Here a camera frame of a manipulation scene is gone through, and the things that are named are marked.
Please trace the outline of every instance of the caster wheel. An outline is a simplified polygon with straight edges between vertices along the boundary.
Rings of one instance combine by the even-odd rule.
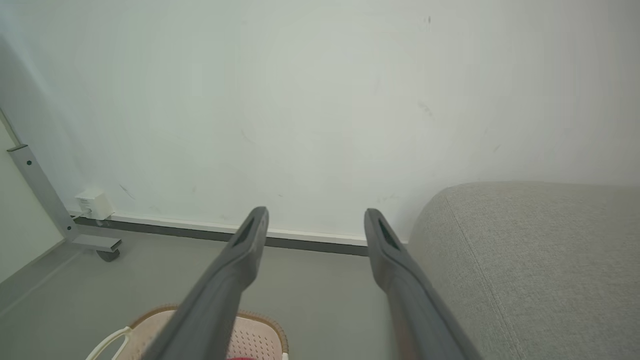
[[[98,253],[98,256],[100,256],[100,258],[108,263],[112,262],[113,260],[117,259],[118,256],[120,256],[120,251],[118,249],[116,249],[114,252],[106,252],[106,251],[100,251],[100,250],[96,250],[96,252]]]

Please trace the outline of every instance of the laundry basket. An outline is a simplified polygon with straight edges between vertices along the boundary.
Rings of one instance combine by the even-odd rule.
[[[96,360],[109,344],[124,336],[124,342],[113,360],[139,360],[146,347],[172,317],[177,305],[166,305],[149,311],[131,325],[102,340],[86,360]],[[227,359],[237,357],[255,360],[288,360],[289,347],[282,328],[274,320],[257,313],[239,311],[234,322]]]

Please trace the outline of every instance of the white outlet box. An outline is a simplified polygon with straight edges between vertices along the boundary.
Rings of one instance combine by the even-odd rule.
[[[83,217],[96,220],[104,220],[113,214],[113,208],[107,200],[106,195],[100,189],[90,189],[79,195],[76,199],[80,203],[80,208],[84,213]]]

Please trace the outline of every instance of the floor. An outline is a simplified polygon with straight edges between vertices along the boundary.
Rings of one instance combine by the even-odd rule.
[[[63,244],[0,284],[0,359],[84,359],[149,309],[179,303],[226,244],[81,231],[120,237],[122,255],[106,263]],[[278,321],[291,359],[395,357],[387,300],[362,256],[266,247],[240,308]]]

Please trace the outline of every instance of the gray metal leg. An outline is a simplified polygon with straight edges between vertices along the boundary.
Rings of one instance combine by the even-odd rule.
[[[118,257],[120,252],[117,248],[122,243],[121,239],[80,234],[76,223],[69,216],[69,212],[58,197],[56,190],[47,179],[27,145],[20,145],[7,151],[15,166],[20,170],[27,184],[33,190],[36,198],[38,198],[42,207],[67,241],[96,250],[98,255],[100,255],[100,252],[112,253],[110,260],[100,255],[105,261],[111,261]]]

